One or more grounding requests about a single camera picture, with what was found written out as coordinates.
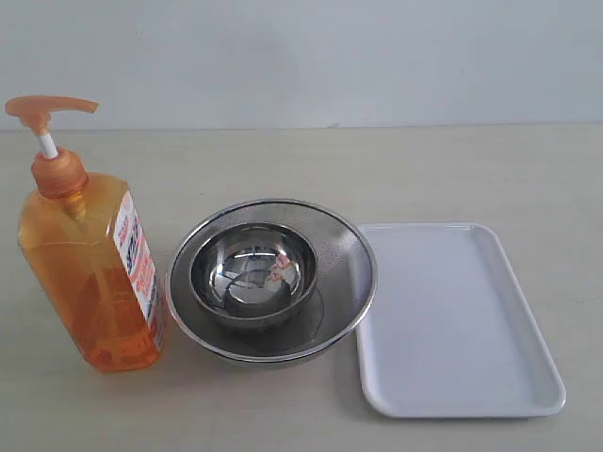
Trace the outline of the stainless steel mesh strainer bowl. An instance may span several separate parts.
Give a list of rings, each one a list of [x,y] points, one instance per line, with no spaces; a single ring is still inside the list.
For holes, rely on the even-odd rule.
[[[282,325],[235,331],[199,306],[189,266],[206,239],[249,222],[277,223],[305,236],[318,254],[318,284],[305,308]],[[165,284],[171,315],[186,336],[227,362],[270,368],[312,360],[353,332],[373,300],[377,265],[364,236],[337,213],[309,202],[265,199],[229,206],[198,224],[174,254]]]

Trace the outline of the orange pump soap bottle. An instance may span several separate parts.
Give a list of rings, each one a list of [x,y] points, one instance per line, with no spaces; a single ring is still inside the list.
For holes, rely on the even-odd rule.
[[[51,115],[93,113],[97,103],[32,95],[5,111],[41,146],[24,201],[18,243],[82,357],[102,372],[138,370],[162,355],[167,317],[155,260],[126,181],[89,172],[56,145]]]

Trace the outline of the small stainless steel bowl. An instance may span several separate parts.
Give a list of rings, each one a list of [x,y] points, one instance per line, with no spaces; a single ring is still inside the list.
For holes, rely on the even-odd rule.
[[[305,308],[318,284],[318,254],[288,226],[241,223],[196,249],[189,276],[194,298],[214,321],[235,331],[259,331]]]

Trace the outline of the white plastic tray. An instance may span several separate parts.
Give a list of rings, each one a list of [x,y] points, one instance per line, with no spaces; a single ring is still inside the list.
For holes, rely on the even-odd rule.
[[[495,233],[477,223],[365,224],[377,289],[357,330],[367,402],[391,418],[559,412],[561,376]]]

